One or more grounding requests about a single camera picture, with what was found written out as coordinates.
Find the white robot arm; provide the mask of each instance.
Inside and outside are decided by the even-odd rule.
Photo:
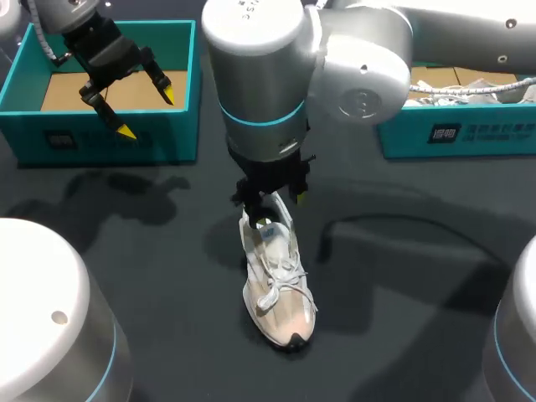
[[[0,0],[0,40],[10,38],[20,20],[20,4],[13,0]]]
[[[202,25],[230,155],[247,179],[237,199],[307,189],[308,92],[333,116],[374,125],[393,117],[413,61],[536,74],[536,3],[483,0],[208,0]]]

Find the white sneaker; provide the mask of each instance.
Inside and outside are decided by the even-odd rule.
[[[278,193],[266,196],[279,222],[250,227],[246,212],[240,220],[240,236],[248,260],[244,302],[255,325],[275,345],[296,348],[309,340],[317,307],[307,288],[306,272],[292,218]]]

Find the teal box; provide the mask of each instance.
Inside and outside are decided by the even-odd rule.
[[[40,111],[53,73],[84,71],[74,59],[55,68],[44,55],[30,24],[0,93],[0,130],[20,164],[195,161],[201,87],[195,21],[123,21],[117,26],[138,46],[152,48],[162,70],[188,71],[184,108],[116,111],[137,135],[137,141],[106,129],[94,111]],[[49,38],[49,44],[56,54],[66,51],[59,36]]]
[[[535,155],[536,105],[404,107],[378,134],[388,159]]]

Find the cable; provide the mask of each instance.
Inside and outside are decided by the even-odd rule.
[[[418,85],[410,85],[410,91],[421,92],[431,95],[486,95],[497,94],[498,92],[507,92],[509,90],[517,90],[524,86],[530,86],[536,84],[536,78],[525,78],[523,81],[514,82],[513,84],[492,86],[488,88],[463,88],[463,89],[449,89],[449,88],[425,88]]]
[[[44,53],[51,60],[57,60],[58,58],[54,54],[52,48],[50,48],[47,39],[44,37],[43,28],[41,27],[41,21],[39,20],[39,13],[37,11],[37,6],[35,5],[35,0],[28,0],[28,8],[30,11],[30,16],[32,18],[33,26],[35,27],[35,33],[39,40],[41,48],[43,48]]]
[[[503,265],[505,267],[510,266],[505,260],[503,260],[493,251],[488,249],[486,246],[481,245],[470,236],[467,236],[466,234],[462,233],[460,230],[452,228],[448,224],[443,224],[442,222],[438,222],[433,219],[421,218],[419,216],[414,216],[414,215],[388,214],[388,213],[359,214],[359,215],[348,217],[346,219],[339,219],[339,220],[328,223],[322,230],[321,238],[323,239],[323,241],[321,241],[321,244],[320,244],[317,260],[321,262],[325,261],[327,260],[328,256],[331,254],[331,247],[332,247],[331,241],[325,241],[325,240],[329,238],[329,233],[331,232],[332,227],[335,224],[352,223],[352,222],[357,222],[359,220],[364,220],[364,219],[399,219],[399,220],[407,220],[410,222],[420,222],[422,224],[430,224],[437,228],[443,229],[444,231],[450,233],[451,235],[455,235],[455,237],[459,239],[466,241],[468,244],[482,251],[485,255],[490,257],[492,260],[495,260],[499,265]]]
[[[13,64],[13,60],[11,59],[11,57],[8,56],[4,49],[2,49],[2,47],[0,47],[0,53],[9,62],[9,64]]]

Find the black surface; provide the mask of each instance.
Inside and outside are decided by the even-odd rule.
[[[110,12],[198,18],[201,7],[115,1]],[[536,162],[387,162],[370,130],[313,110],[304,152],[318,159],[291,212],[317,330],[302,353],[279,353],[242,302],[229,201],[241,172],[202,64],[193,166],[16,169],[0,139],[0,214],[46,224],[83,255],[129,339],[134,402],[487,401],[483,340],[535,232]]]

